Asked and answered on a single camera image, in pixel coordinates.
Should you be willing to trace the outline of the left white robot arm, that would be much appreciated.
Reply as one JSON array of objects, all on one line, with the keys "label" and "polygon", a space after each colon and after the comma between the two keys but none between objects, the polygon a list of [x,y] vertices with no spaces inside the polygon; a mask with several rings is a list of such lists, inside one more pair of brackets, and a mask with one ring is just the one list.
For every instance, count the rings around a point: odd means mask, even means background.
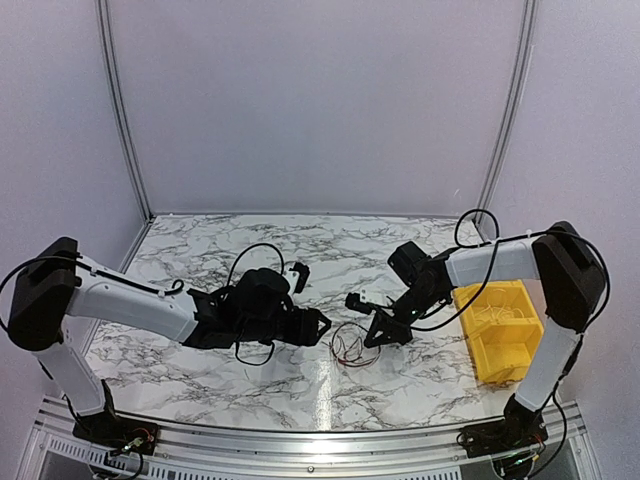
[{"label": "left white robot arm", "polygon": [[235,284],[211,293],[177,280],[163,290],[135,281],[82,255],[61,237],[4,279],[14,285],[5,331],[31,352],[67,396],[86,426],[106,445],[125,438],[126,423],[112,412],[104,383],[67,340],[68,317],[95,318],[163,336],[198,350],[257,342],[316,345],[331,327],[319,310],[295,305],[308,269],[250,269]]}]

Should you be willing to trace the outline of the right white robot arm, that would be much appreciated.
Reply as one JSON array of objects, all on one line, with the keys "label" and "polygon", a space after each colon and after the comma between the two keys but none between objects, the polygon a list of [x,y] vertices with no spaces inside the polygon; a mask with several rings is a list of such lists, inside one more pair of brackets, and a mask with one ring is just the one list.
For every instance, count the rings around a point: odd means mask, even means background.
[{"label": "right white robot arm", "polygon": [[528,372],[511,401],[521,409],[501,419],[495,428],[496,440],[506,448],[519,446],[533,433],[534,419],[528,412],[541,410],[551,399],[571,369],[572,355],[611,294],[610,275],[602,255],[567,221],[544,231],[469,248],[456,246],[435,256],[409,241],[392,253],[388,264],[407,289],[388,307],[366,305],[374,313],[364,340],[367,348],[408,343],[416,321],[458,288],[485,288],[496,281],[540,282],[546,325]]}]

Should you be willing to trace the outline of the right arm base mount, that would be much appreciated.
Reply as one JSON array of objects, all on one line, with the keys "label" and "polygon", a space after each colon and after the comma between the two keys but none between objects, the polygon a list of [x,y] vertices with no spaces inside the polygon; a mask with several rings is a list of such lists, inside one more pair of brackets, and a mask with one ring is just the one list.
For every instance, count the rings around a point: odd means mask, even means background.
[{"label": "right arm base mount", "polygon": [[542,409],[529,410],[512,395],[503,418],[464,426],[456,438],[468,458],[494,455],[540,444],[548,439]]}]

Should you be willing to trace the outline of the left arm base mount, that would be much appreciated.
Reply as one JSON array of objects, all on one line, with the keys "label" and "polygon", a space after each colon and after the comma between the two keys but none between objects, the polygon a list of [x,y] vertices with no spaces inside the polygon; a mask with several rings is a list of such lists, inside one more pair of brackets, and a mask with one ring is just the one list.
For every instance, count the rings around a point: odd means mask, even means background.
[{"label": "left arm base mount", "polygon": [[128,453],[152,455],[156,447],[159,425],[118,415],[108,385],[104,380],[101,383],[105,405],[99,413],[79,415],[68,402],[70,413],[74,418],[73,435],[76,438],[109,447],[112,456]]}]

